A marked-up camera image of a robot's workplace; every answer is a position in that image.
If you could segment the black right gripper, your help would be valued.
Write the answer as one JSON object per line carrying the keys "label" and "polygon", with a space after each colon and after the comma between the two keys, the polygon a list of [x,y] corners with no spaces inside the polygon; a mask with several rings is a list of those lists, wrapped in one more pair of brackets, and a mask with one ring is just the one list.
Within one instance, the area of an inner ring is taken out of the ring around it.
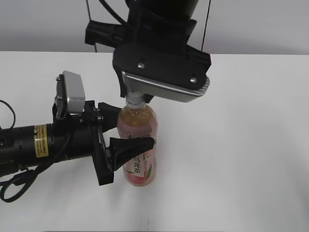
{"label": "black right gripper", "polygon": [[[128,92],[126,73],[198,90],[206,83],[211,58],[188,45],[196,20],[194,4],[129,4],[126,22],[89,21],[85,43],[114,48],[120,97]],[[145,94],[145,102],[153,95]]]}

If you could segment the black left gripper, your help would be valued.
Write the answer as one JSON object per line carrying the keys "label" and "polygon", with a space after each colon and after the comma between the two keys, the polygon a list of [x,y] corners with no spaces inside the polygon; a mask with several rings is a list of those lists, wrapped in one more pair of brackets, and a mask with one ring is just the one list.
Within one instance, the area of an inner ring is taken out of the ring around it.
{"label": "black left gripper", "polygon": [[153,149],[152,137],[117,139],[110,138],[106,148],[103,133],[117,127],[121,108],[100,102],[86,101],[81,114],[66,114],[62,120],[56,118],[56,106],[53,106],[53,163],[91,157],[98,184],[111,184],[114,171],[125,163]]}

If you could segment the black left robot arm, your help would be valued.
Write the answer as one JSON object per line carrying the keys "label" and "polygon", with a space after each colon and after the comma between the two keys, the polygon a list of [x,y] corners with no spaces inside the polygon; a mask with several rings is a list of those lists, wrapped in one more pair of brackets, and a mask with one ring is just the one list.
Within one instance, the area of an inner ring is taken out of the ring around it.
{"label": "black left robot arm", "polygon": [[59,161],[91,157],[99,185],[113,183],[114,172],[137,155],[151,150],[155,140],[110,138],[106,147],[103,133],[116,128],[121,108],[104,102],[86,101],[81,114],[66,115],[52,124],[0,131],[0,175],[51,161],[64,149]]}

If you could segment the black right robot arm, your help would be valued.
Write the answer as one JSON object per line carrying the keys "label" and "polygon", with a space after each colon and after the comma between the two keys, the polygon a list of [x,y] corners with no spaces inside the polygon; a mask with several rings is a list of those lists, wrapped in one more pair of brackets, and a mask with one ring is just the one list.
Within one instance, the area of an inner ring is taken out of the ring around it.
{"label": "black right robot arm", "polygon": [[85,43],[114,49],[112,66],[122,98],[136,91],[146,102],[153,97],[190,102],[206,93],[211,57],[188,44],[197,1],[128,0],[127,20],[106,1],[101,4],[117,24],[90,20]]}

